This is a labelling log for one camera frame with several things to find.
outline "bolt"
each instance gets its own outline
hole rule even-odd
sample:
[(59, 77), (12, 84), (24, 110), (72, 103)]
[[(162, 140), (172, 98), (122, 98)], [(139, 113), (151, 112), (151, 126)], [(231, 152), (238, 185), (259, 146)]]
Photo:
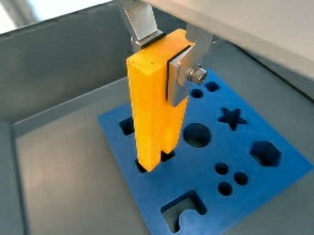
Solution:
[(207, 71), (202, 68), (199, 64), (195, 64), (188, 70), (187, 70), (187, 79), (194, 84), (202, 84), (204, 81), (204, 78), (207, 76)]

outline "star-shaped hole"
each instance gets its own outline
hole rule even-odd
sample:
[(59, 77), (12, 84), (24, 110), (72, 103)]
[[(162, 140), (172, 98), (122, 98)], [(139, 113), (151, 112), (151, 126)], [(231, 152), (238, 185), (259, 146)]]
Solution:
[(240, 109), (236, 108), (234, 111), (230, 111), (228, 108), (220, 108), (223, 116), (218, 119), (218, 122), (228, 123), (231, 130), (236, 129), (238, 124), (247, 124), (247, 121), (240, 118)]

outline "slot-shaped hole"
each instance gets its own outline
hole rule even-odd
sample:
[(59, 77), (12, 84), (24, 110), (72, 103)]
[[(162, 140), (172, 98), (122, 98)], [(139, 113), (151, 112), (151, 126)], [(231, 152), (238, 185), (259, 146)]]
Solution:
[(246, 185), (248, 182), (248, 177), (247, 174), (243, 172), (238, 172), (234, 174), (234, 181), (235, 183), (238, 183), (239, 185)]
[(215, 170), (216, 170), (218, 174), (227, 174), (228, 170), (230, 170), (230, 167), (224, 162), (219, 162), (215, 165)]
[(191, 96), (196, 99), (202, 98), (202, 90), (200, 89), (192, 89), (191, 90)]
[(210, 92), (215, 92), (219, 89), (219, 86), (215, 82), (210, 82), (204, 85)]
[(231, 184), (228, 182), (220, 182), (218, 185), (218, 191), (222, 195), (228, 196), (231, 194)]
[(134, 133), (134, 120), (132, 120), (132, 117), (130, 117), (126, 120), (120, 121), (119, 125), (120, 125), (123, 133), (126, 135), (130, 135), (131, 133)]
[(261, 166), (277, 167), (281, 160), (281, 152), (270, 141), (254, 141), (250, 155)]
[(175, 152), (171, 151), (170, 153), (166, 153), (164, 151), (162, 151), (160, 153), (160, 160), (163, 162), (166, 162), (168, 159), (171, 159), (175, 156)]
[(168, 224), (172, 233), (180, 230), (179, 217), (184, 210), (194, 209), (203, 215), (207, 212), (206, 205), (194, 189), (176, 197), (160, 209), (163, 218)]
[(191, 123), (183, 130), (183, 138), (190, 146), (204, 147), (211, 140), (210, 129), (200, 123)]
[(139, 159), (135, 160), (135, 164), (136, 164), (136, 167), (138, 167), (140, 173), (147, 173), (146, 169), (142, 167), (142, 165), (139, 163)]

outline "large round hole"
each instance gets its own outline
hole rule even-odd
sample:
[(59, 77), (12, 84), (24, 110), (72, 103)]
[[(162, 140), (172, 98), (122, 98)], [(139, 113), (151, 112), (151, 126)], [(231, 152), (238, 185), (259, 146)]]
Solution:
[(218, 185), (218, 191), (222, 195), (228, 196), (231, 194), (231, 184), (228, 182), (220, 182)]
[(202, 98), (202, 90), (200, 89), (191, 90), (191, 96), (196, 99)]
[(219, 173), (219, 174), (227, 174), (228, 170), (230, 170), (230, 167), (224, 162), (219, 162), (215, 165), (215, 170), (216, 170), (216, 173)]
[(234, 174), (234, 181), (239, 185), (246, 185), (248, 182), (248, 177), (246, 173), (238, 172)]
[(200, 148), (206, 146), (211, 140), (210, 129), (200, 123), (191, 123), (184, 128), (183, 138), (190, 146)]

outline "yellow block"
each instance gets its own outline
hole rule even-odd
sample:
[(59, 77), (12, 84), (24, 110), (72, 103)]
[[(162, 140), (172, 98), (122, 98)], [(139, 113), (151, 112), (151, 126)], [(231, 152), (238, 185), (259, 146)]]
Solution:
[(187, 98), (176, 107), (166, 100), (167, 62), (188, 45), (186, 31), (178, 29), (127, 58), (138, 159), (148, 172), (179, 140)]

